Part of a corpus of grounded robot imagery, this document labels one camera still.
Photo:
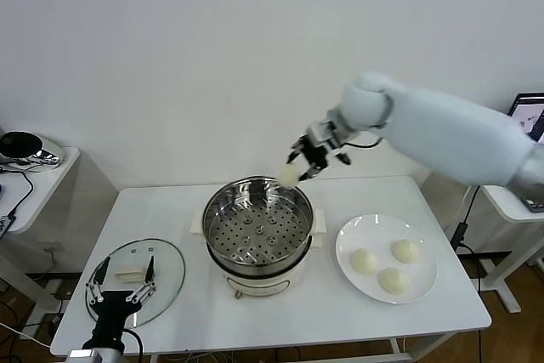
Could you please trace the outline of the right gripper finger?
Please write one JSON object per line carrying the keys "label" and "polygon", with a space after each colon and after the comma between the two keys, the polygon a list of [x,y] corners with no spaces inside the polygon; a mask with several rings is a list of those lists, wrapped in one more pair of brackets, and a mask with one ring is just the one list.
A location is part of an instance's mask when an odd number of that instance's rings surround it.
{"label": "right gripper finger", "polygon": [[309,167],[304,172],[302,172],[298,180],[306,181],[306,180],[314,179],[324,169],[326,169],[326,162],[309,162]]}
{"label": "right gripper finger", "polygon": [[291,147],[291,152],[289,153],[286,160],[287,164],[293,163],[299,156],[306,157],[306,154],[305,154],[306,142],[307,142],[306,135],[303,135],[297,139],[297,141]]}

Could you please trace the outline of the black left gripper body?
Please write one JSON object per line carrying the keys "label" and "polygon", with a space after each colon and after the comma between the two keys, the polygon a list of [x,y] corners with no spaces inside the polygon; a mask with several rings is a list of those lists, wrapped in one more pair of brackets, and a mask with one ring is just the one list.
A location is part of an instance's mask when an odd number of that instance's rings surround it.
{"label": "black left gripper body", "polygon": [[133,301],[130,291],[105,291],[103,300],[91,309],[97,315],[92,337],[83,344],[84,349],[114,349],[124,353],[122,333],[130,315],[141,310],[141,302]]}

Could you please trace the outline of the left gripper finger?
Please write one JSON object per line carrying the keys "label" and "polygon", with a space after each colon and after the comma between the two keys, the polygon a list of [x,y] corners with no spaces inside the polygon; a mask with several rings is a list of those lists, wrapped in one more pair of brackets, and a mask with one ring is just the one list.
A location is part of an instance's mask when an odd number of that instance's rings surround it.
{"label": "left gripper finger", "polygon": [[104,301],[102,286],[107,275],[111,257],[106,257],[96,268],[89,281],[86,283],[86,296],[89,304],[101,303]]}
{"label": "left gripper finger", "polygon": [[146,303],[156,291],[156,283],[154,279],[155,256],[152,255],[145,271],[144,284],[127,296],[126,301],[128,303]]}

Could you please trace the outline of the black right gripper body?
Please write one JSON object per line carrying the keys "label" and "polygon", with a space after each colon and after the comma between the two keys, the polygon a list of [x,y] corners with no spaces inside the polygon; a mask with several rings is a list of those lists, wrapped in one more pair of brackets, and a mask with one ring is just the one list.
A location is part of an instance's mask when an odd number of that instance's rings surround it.
{"label": "black right gripper body", "polygon": [[312,122],[301,138],[301,143],[301,152],[312,168],[327,168],[329,156],[346,166],[351,165],[351,159],[342,151],[343,142],[331,121]]}

